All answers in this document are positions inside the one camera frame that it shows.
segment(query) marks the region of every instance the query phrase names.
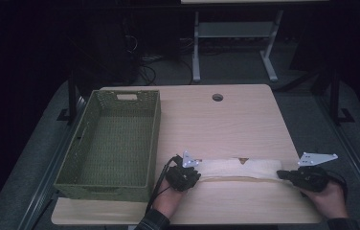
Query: metal stand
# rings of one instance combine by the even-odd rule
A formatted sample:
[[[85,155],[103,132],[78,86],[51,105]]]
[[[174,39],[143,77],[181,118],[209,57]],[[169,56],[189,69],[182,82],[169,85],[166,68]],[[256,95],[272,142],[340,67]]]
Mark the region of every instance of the metal stand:
[[[279,30],[282,14],[283,11],[278,11],[275,20],[270,22],[199,22],[197,11],[194,21],[194,53],[192,54],[193,81],[201,81],[198,58],[199,37],[268,37],[269,43],[265,50],[260,51],[260,56],[270,81],[277,81],[278,77],[269,57]]]
[[[275,69],[273,68],[272,62],[270,61],[270,52],[272,52],[273,43],[275,43],[276,35],[278,34],[279,26],[281,24],[281,17],[283,11],[278,11],[275,22],[272,27],[272,31],[269,35],[269,44],[264,51],[260,51],[261,60],[263,61],[264,67],[266,68],[267,75],[270,81],[277,81],[278,76],[276,75]]]

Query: metal frame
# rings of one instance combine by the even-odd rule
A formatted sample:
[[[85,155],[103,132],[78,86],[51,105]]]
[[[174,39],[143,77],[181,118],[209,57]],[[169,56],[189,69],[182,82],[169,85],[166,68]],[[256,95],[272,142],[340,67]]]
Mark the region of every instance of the metal frame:
[[[358,157],[358,152],[356,152],[355,148],[350,143],[350,140],[348,139],[345,132],[341,129],[340,126],[337,126],[336,121],[334,121],[333,118],[330,117],[330,111],[327,102],[323,100],[322,97],[315,97],[315,99],[317,104],[321,108],[321,111],[323,112],[324,116],[326,117],[328,124],[335,132],[335,135],[338,137],[343,148],[347,152],[349,163],[352,166],[354,173],[360,182],[360,158]]]
[[[269,43],[263,51],[260,51],[260,57],[266,68],[270,81],[277,81],[278,77],[270,61],[270,53],[278,34],[283,11],[279,10],[273,22],[219,22],[219,23],[200,23],[198,11],[195,12],[194,20],[194,52],[192,54],[192,80],[201,81],[200,60],[198,57],[198,38],[199,37],[268,37]],[[215,31],[215,28],[221,28],[223,34]]]
[[[84,98],[79,97],[79,100],[76,104],[76,109],[78,112],[76,119],[72,120],[72,124],[66,126],[65,133],[63,134],[63,137],[57,146],[51,162],[49,163],[46,172],[43,174],[43,177],[41,178],[40,183],[31,198],[30,204],[18,225],[18,230],[32,229],[36,219],[39,217],[40,209],[46,202],[47,198],[50,196],[58,169],[60,168],[60,165],[64,159],[64,155],[67,148],[69,147],[69,143],[75,133],[76,127],[79,124],[79,117],[82,115],[85,104],[86,102]]]

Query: table leg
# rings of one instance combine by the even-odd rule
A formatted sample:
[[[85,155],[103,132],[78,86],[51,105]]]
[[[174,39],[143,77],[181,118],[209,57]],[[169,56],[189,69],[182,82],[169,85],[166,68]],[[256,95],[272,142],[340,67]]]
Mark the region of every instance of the table leg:
[[[198,59],[198,11],[195,13],[194,22],[194,53],[192,54],[192,80],[200,82],[200,60]]]
[[[270,61],[269,57],[273,48],[273,44],[275,43],[276,35],[278,34],[279,26],[281,24],[282,13],[283,11],[278,11],[269,35],[269,44],[267,45],[265,50],[260,51],[260,56],[263,61],[264,67],[266,68],[267,75],[269,76],[270,81],[278,80],[275,69],[273,68],[272,62]]]

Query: hand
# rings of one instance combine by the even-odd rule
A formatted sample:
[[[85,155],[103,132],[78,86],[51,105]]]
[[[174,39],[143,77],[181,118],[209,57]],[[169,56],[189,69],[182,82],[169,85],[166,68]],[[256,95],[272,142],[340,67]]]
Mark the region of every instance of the hand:
[[[349,218],[341,186],[329,181],[320,193],[300,189],[314,202],[317,210],[328,219]]]
[[[173,188],[170,187],[166,179],[164,179],[159,188],[159,193],[161,194],[155,198],[152,207],[153,209],[159,211],[160,213],[165,215],[165,217],[170,219],[176,212],[177,207],[180,205],[181,199],[187,193],[187,191],[175,191]]]

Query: basket handle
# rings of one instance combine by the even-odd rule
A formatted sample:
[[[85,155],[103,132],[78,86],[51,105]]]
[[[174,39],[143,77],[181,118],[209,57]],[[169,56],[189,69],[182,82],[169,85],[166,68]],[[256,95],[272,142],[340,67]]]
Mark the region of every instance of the basket handle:
[[[119,101],[138,101],[138,94],[132,92],[117,93],[116,96]]]

